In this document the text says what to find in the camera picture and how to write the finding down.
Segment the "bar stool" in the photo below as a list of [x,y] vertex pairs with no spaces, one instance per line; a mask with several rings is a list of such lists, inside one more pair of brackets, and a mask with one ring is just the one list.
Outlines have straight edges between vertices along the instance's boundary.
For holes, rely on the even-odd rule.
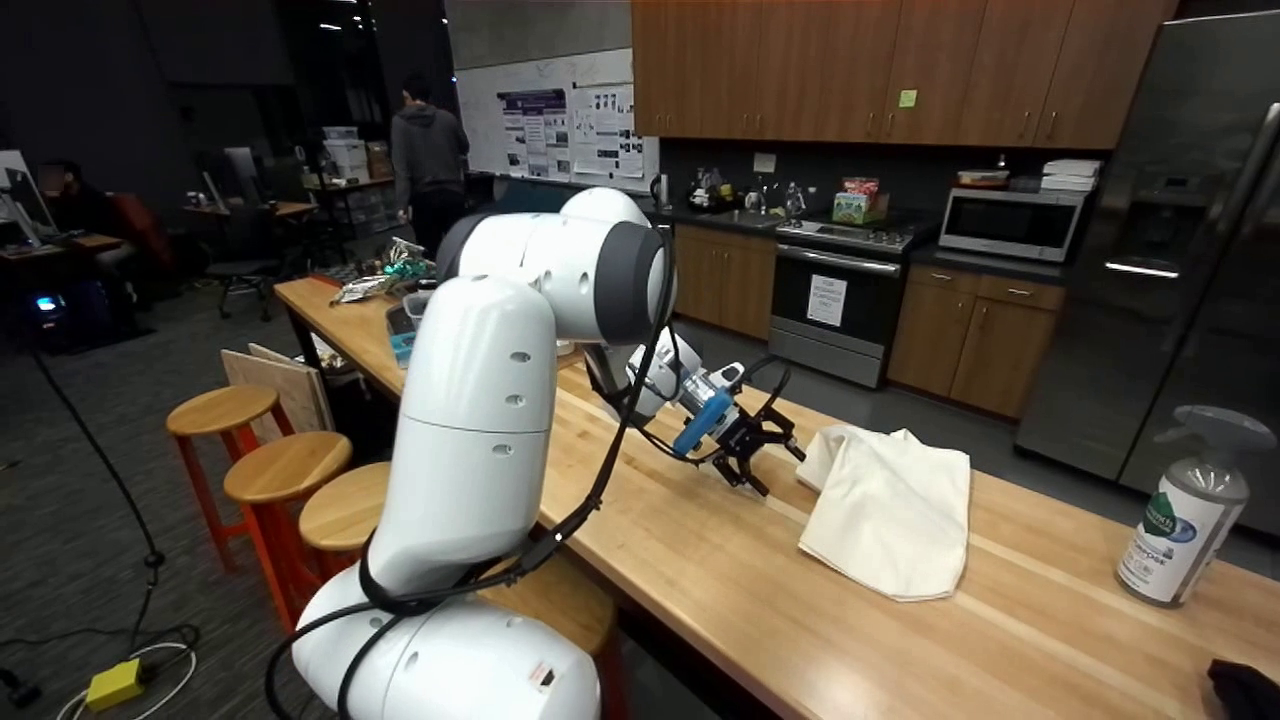
[[239,455],[249,455],[259,443],[259,438],[251,431],[251,420],[259,420],[259,416],[271,416],[282,438],[291,438],[291,424],[282,407],[282,392],[270,384],[230,384],[230,390],[201,392],[201,395],[184,402],[182,407],[171,407],[166,420],[166,430],[187,470],[187,479],[196,488],[205,534],[209,534],[215,561],[226,570],[231,570],[230,539],[249,538],[249,528],[231,523],[220,513],[220,505],[209,488],[209,474],[201,466],[196,441],[220,441],[230,451],[230,466],[235,466]]
[[[386,513],[391,466],[362,466],[328,479],[302,513],[302,538],[319,549],[356,561],[363,539]],[[525,577],[514,587],[480,594],[490,605],[537,615],[578,650],[593,651],[597,663],[608,651],[614,638],[614,600],[608,594],[556,552],[544,570]]]
[[282,438],[230,470],[226,493],[244,509],[249,539],[284,630],[319,587],[325,570],[297,538],[297,509],[352,459],[340,431]]

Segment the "refrigerator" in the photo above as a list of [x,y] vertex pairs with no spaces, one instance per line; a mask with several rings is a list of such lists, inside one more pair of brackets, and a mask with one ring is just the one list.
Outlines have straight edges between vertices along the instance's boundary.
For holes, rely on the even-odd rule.
[[[1280,11],[1159,30],[1017,449],[1154,493],[1198,449],[1179,405],[1280,431]],[[1240,470],[1280,538],[1280,451]]]

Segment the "white cloth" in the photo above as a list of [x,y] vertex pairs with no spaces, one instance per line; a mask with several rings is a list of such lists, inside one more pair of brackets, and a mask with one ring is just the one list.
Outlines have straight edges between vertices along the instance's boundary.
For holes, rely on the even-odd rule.
[[913,431],[824,430],[802,479],[819,488],[802,549],[892,600],[955,594],[967,555],[967,455]]

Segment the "dark floor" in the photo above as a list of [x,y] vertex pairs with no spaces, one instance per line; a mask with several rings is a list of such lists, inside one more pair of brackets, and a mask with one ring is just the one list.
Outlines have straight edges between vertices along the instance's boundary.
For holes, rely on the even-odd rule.
[[[266,663],[282,630],[249,561],[244,571],[215,570],[166,416],[182,402],[226,384],[220,350],[256,339],[297,354],[297,339],[284,314],[259,323],[251,299],[244,299],[231,322],[220,322],[211,305],[211,294],[191,283],[145,314],[154,338],[49,356],[49,367],[140,495],[140,513],[167,555],[145,630],[196,626],[205,631],[201,674],[166,717],[270,717]],[[763,354],[703,329],[685,333],[707,366]],[[1010,420],[899,390],[866,392],[813,373],[798,373],[788,395],[856,424],[913,430],[930,443],[967,449],[979,470],[1105,518],[1142,518],[1133,493],[1017,455]],[[0,717],[51,717],[98,667],[127,651],[124,631],[149,594],[145,544],[111,475],[15,339],[0,339],[0,405],[0,549],[10,549],[0,667],[44,690],[44,701],[23,714],[10,709],[0,694]],[[1233,539],[1228,555],[1280,577],[1270,544]],[[636,717],[713,717],[639,645],[629,641],[624,657]],[[288,682],[288,701],[302,717],[325,717],[297,682]]]

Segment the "wooden countertop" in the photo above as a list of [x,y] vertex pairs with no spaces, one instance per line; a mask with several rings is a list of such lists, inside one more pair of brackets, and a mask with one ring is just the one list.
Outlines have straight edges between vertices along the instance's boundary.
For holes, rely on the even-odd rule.
[[[405,390],[386,366],[387,305],[328,310],[319,282],[277,294]],[[784,411],[802,438],[830,424],[798,405]],[[585,373],[566,366],[544,522],[578,509],[608,438]],[[1128,528],[978,474],[961,594],[898,605],[798,549],[813,493],[784,451],[755,455],[755,475],[768,499],[633,438],[574,552],[781,717],[1207,717],[1211,657],[1280,682],[1276,582],[1211,563],[1188,609],[1144,605],[1112,577]]]

